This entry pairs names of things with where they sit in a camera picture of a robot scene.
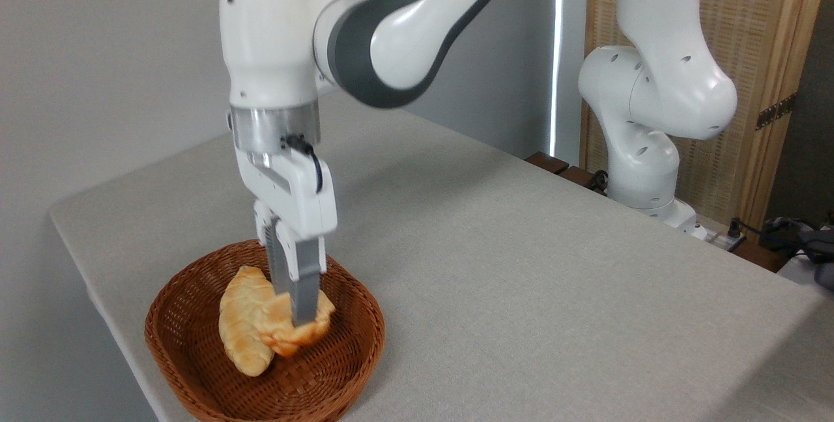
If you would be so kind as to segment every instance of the bread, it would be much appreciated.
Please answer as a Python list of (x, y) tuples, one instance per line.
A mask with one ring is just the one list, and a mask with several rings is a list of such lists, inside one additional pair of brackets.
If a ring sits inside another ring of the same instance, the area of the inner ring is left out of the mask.
[(263, 319), (256, 326), (263, 344), (268, 345), (282, 357), (292, 357), (298, 348), (313, 345), (323, 338), (330, 329), (330, 315), (336, 307), (327, 295), (319, 290), (319, 305), (315, 320), (299, 327), (293, 326), (293, 315), (289, 307), (289, 294), (280, 294), (263, 308)]
[(220, 298), (220, 340), (226, 356), (242, 374), (258, 376), (272, 362), (274, 352), (260, 339), (255, 327), (263, 320), (263, 307), (275, 294), (258, 268), (241, 267)]
[(276, 296), (261, 270), (244, 266), (220, 300), (220, 339), (238, 370), (257, 376), (269, 366), (273, 352), (292, 357), (298, 348), (324, 337), (334, 311), (320, 290), (315, 320), (296, 328), (288, 292)]

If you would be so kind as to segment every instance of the brown woven basket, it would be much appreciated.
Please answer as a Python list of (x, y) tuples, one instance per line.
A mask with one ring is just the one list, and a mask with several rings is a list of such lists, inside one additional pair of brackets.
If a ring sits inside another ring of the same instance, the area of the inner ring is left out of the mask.
[(197, 259), (159, 292), (145, 321), (145, 342), (167, 383), (194, 417), (211, 421), (332, 421), (357, 400), (382, 356), (384, 322), (376, 300), (332, 258), (321, 288), (336, 306), (330, 331), (291, 359), (275, 356), (247, 377), (223, 351), (220, 297), (241, 266), (269, 277), (256, 240)]

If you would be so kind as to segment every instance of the croissant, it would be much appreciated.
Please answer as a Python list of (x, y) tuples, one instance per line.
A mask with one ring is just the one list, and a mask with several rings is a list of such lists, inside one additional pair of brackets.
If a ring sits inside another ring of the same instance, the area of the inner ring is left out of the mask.
[(298, 348), (323, 338), (334, 311), (320, 290), (315, 320), (296, 328), (288, 292), (276, 296), (261, 270), (244, 266), (220, 300), (220, 339), (238, 370), (257, 376), (269, 366), (273, 353), (292, 357)]

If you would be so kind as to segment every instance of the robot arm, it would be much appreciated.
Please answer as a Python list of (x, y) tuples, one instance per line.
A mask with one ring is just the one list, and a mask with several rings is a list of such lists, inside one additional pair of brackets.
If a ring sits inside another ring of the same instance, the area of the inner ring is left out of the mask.
[(705, 232), (675, 199), (679, 155), (667, 134), (713, 138), (736, 110), (736, 88), (700, 29), (699, 4), (617, 0), (617, 21), (635, 48), (597, 48), (580, 72), (608, 146), (608, 196), (695, 235)]
[(330, 170), (313, 151), (319, 95), (341, 87), (373, 107), (409, 104), (488, 1), (220, 0), (238, 167), (295, 325), (315, 318), (324, 235), (337, 224)]

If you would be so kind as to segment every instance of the table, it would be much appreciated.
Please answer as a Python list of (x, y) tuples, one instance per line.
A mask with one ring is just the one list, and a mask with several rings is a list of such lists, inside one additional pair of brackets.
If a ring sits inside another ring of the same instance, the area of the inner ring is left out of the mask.
[[(834, 305), (402, 110), (321, 101), (327, 250), (383, 310), (343, 420), (832, 420)], [(167, 280), (253, 238), (222, 137), (51, 218), (160, 420), (192, 420), (145, 347)]]

